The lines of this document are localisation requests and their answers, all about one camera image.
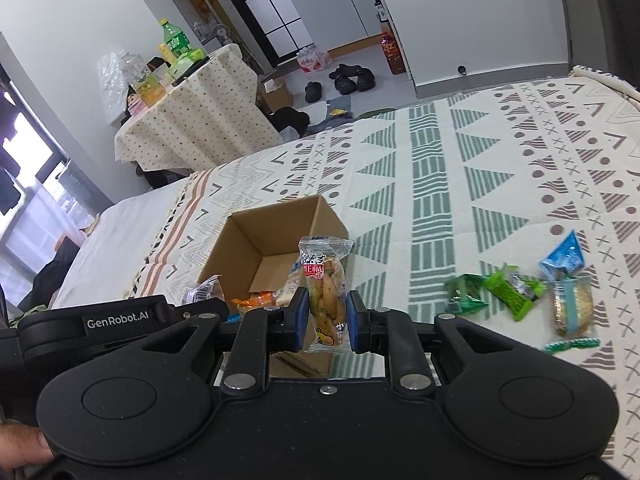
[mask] table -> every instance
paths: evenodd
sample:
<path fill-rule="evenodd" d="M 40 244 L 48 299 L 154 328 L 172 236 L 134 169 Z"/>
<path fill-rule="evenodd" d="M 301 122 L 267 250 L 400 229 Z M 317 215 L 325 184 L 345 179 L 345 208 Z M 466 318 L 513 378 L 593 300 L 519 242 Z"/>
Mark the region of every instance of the table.
<path fill-rule="evenodd" d="M 115 136 L 116 160 L 145 171 L 208 170 L 284 141 L 255 106 L 257 75 L 236 44 L 168 91 Z"/>

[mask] blue snack wrapper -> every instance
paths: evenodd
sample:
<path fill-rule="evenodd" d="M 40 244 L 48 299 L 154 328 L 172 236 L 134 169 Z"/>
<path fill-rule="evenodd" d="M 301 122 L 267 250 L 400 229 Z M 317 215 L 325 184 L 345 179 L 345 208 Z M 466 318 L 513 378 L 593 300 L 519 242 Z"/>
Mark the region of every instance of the blue snack wrapper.
<path fill-rule="evenodd" d="M 540 262 L 540 269 L 552 282 L 571 276 L 583 267 L 584 256 L 575 231 L 571 231 L 568 237 Z"/>

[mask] small cardboard box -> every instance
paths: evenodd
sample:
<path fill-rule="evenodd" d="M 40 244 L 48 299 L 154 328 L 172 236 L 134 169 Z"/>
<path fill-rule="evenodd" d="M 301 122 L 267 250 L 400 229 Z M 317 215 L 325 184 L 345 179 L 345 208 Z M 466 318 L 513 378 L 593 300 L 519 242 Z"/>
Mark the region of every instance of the small cardboard box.
<path fill-rule="evenodd" d="M 260 94 L 272 112 L 293 106 L 293 95 L 287 88 L 284 78 L 278 77 L 260 84 Z"/>
<path fill-rule="evenodd" d="M 348 238 L 347 229 L 321 195 L 232 213 L 222 227 L 209 259 L 199 277 L 202 282 L 220 274 L 220 285 L 231 312 L 230 300 L 244 300 L 251 292 L 278 290 L 300 256 L 298 243 L 303 236 Z M 305 285 L 301 275 L 301 285 Z M 315 339 L 309 318 L 305 347 Z M 272 356 L 272 374 L 285 377 L 326 377 L 331 353 Z M 291 368 L 292 374 L 282 370 Z"/>

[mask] human hand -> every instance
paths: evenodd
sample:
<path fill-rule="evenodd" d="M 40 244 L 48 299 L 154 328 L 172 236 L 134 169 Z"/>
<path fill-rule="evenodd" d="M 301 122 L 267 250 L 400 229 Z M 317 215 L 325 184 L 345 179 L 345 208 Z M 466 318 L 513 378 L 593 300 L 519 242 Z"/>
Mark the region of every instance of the human hand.
<path fill-rule="evenodd" d="M 44 435 L 24 424 L 0 424 L 0 468 L 11 471 L 29 464 L 53 459 Z"/>

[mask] orange stripe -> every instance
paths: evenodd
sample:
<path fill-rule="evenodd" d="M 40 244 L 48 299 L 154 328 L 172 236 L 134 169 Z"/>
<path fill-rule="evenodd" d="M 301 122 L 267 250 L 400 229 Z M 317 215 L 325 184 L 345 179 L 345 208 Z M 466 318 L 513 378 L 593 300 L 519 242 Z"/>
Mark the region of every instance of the orange stripe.
<path fill-rule="evenodd" d="M 182 237 L 182 233 L 186 228 L 189 220 L 195 213 L 200 200 L 204 197 L 204 192 L 207 188 L 207 181 L 213 170 L 206 171 L 198 177 L 196 183 L 193 186 L 193 194 L 186 207 L 186 211 L 180 215 L 178 221 L 172 226 L 172 230 L 169 231 L 168 236 L 164 239 L 164 246 L 154 257 L 154 263 L 149 267 L 148 274 L 146 276 L 145 285 L 140 291 L 140 296 L 149 296 L 152 291 L 155 290 L 158 280 L 160 278 L 160 272 L 167 263 L 167 258 L 171 251 L 175 248 Z"/>

